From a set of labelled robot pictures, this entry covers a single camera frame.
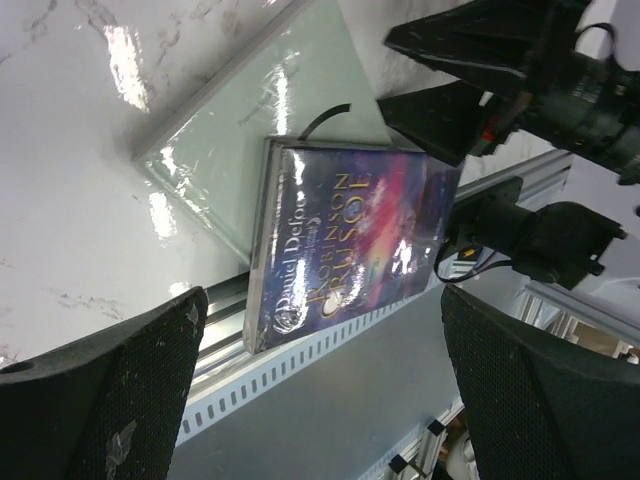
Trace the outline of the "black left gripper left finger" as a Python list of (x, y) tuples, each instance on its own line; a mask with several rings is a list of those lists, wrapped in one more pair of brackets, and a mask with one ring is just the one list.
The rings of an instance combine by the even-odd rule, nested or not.
[(166, 478), (207, 309), (194, 287), (3, 368), (2, 478)]

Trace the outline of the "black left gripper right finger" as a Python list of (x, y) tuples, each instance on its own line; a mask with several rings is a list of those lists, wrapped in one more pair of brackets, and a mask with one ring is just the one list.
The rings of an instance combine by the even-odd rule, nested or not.
[(455, 286), (443, 290), (441, 313), (481, 478), (638, 478), (638, 366)]

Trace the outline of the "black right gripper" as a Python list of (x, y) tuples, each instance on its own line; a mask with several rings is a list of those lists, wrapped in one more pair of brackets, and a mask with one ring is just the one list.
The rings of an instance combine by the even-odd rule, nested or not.
[(384, 45), (461, 80), (517, 79), (492, 96), (464, 82), (380, 99), (386, 125), (453, 167), (524, 130), (618, 175), (639, 172), (639, 74), (616, 59), (616, 30), (595, 59), (577, 51), (586, 1), (471, 1), (397, 25)]

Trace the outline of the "pale grey Great Gatsby book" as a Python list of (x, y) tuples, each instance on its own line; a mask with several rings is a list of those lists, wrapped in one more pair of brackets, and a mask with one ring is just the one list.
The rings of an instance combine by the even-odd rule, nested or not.
[(166, 194), (248, 261), (270, 136), (391, 142), (335, 1), (284, 8), (137, 159)]

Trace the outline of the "purple Robinson Crusoe book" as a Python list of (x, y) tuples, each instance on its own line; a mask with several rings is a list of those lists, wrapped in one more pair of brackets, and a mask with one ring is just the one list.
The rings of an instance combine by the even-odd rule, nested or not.
[(271, 350), (423, 292), (459, 178), (416, 149), (268, 139), (245, 348)]

